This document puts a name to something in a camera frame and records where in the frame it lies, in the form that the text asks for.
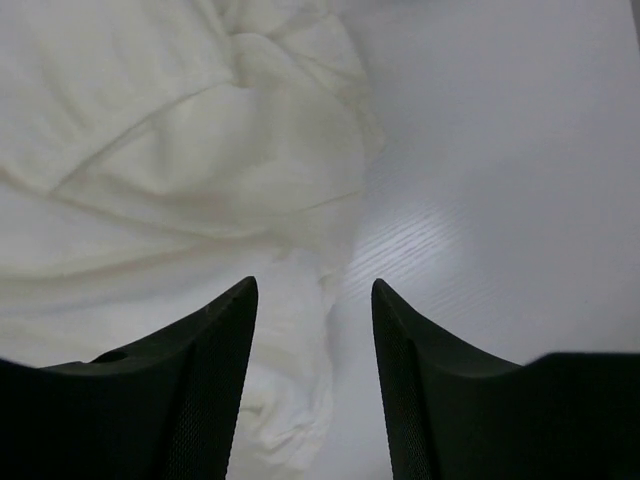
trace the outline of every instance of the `gray surface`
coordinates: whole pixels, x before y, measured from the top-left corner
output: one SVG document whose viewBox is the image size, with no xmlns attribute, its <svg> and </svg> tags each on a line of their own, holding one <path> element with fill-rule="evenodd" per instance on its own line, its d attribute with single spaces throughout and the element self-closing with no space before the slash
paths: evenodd
<svg viewBox="0 0 640 480">
<path fill-rule="evenodd" d="M 628 0 L 341 3 L 389 144 L 305 478 L 388 480 L 374 278 L 511 360 L 640 349 L 640 59 Z"/>
</svg>

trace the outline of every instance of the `crumpled white fabric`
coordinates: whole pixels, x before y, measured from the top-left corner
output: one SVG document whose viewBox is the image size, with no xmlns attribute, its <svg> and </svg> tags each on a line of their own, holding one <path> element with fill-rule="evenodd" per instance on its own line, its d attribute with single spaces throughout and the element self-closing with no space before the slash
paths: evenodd
<svg viewBox="0 0 640 480">
<path fill-rule="evenodd" d="M 331 412 L 325 316 L 381 148 L 323 0 L 0 0 L 0 355 L 90 359 L 245 275 L 230 478 L 298 478 Z"/>
</svg>

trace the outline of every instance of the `black plastic part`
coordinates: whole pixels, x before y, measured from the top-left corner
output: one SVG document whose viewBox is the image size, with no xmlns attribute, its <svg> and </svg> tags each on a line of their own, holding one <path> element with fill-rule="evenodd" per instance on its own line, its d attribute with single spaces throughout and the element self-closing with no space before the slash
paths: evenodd
<svg viewBox="0 0 640 480">
<path fill-rule="evenodd" d="M 373 324 L 396 480 L 640 478 L 640 356 L 524 367 L 422 317 L 388 285 Z"/>
<path fill-rule="evenodd" d="M 0 477 L 223 480 L 257 300 L 246 279 L 91 363 L 0 360 Z"/>
</svg>

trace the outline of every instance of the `white table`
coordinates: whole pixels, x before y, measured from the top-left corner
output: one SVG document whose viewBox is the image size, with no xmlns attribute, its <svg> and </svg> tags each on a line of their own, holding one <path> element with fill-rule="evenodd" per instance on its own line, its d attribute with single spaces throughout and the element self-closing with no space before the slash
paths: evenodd
<svg viewBox="0 0 640 480">
<path fill-rule="evenodd" d="M 331 319 L 308 480 L 389 480 L 369 290 L 525 362 L 640 349 L 640 58 L 629 0 L 337 0 L 388 134 Z"/>
</svg>

